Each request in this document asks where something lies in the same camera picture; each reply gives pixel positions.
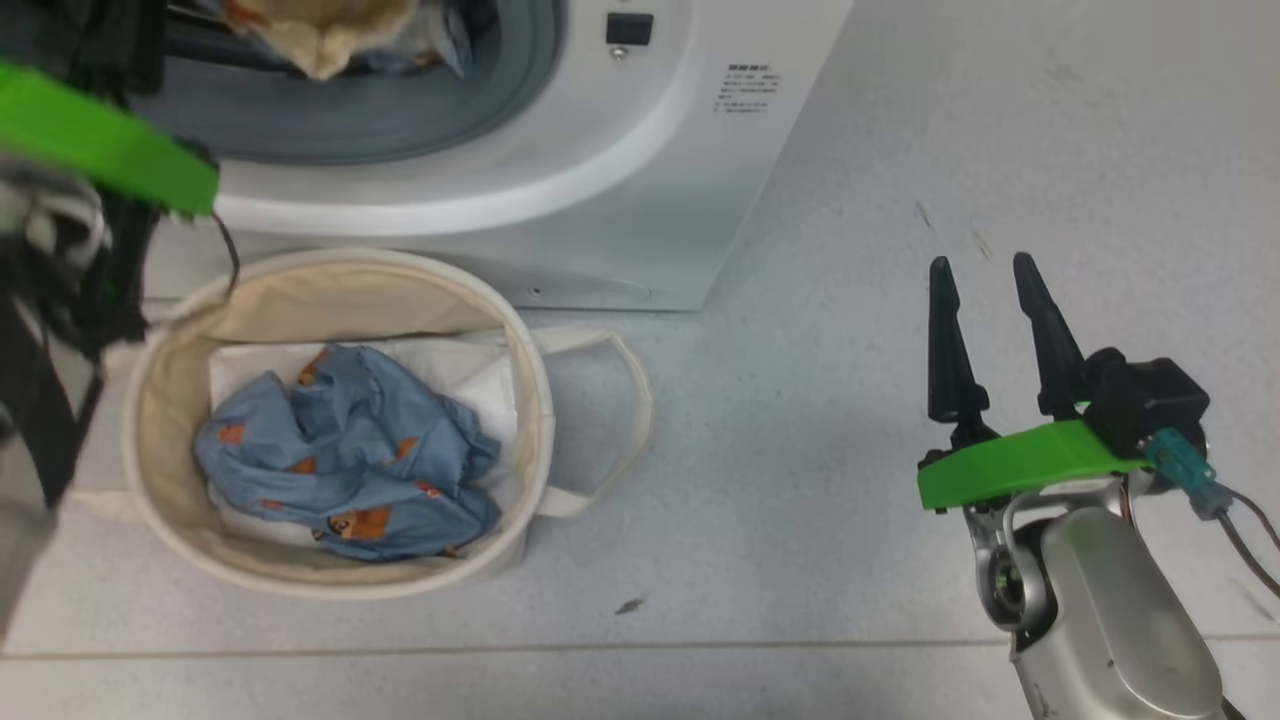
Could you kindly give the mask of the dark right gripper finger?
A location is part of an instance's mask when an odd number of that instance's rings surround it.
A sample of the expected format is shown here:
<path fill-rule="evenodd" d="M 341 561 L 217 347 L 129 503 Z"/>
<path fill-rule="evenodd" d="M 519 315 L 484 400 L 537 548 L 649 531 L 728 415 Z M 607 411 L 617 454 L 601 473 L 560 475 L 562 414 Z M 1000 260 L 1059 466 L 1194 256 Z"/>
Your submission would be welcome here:
<path fill-rule="evenodd" d="M 1039 413 L 1056 421 L 1079 418 L 1076 406 L 1087 401 L 1084 356 L 1059 305 L 1044 283 L 1034 258 L 1016 252 L 1012 274 L 1021 313 L 1030 323 L 1039 373 Z"/>
<path fill-rule="evenodd" d="M 972 370 L 959 309 L 950 261 L 937 256 L 929 268 L 927 415 L 952 427 L 952 448 L 966 448 L 996 439 L 997 432 L 982 416 L 989 410 L 989 396 Z"/>

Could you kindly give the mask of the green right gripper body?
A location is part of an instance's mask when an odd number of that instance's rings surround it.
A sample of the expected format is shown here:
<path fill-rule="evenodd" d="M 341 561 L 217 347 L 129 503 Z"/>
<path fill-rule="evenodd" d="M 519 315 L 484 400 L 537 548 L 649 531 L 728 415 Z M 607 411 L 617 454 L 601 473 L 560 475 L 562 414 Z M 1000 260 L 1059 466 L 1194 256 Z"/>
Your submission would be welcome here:
<path fill-rule="evenodd" d="M 942 511 L 1146 465 L 1143 456 L 1115 455 L 1076 419 L 942 454 L 918 469 L 916 489 L 925 511 Z"/>

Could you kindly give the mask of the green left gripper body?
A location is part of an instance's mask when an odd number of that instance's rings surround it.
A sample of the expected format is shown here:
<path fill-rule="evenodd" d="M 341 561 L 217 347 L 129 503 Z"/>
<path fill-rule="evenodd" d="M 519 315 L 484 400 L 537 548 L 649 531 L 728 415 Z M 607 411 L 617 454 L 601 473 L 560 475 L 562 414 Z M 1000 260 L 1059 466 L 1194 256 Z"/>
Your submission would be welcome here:
<path fill-rule="evenodd" d="M 3 325 L 146 331 L 165 217 L 215 219 L 218 164 L 125 109 L 3 65 Z"/>

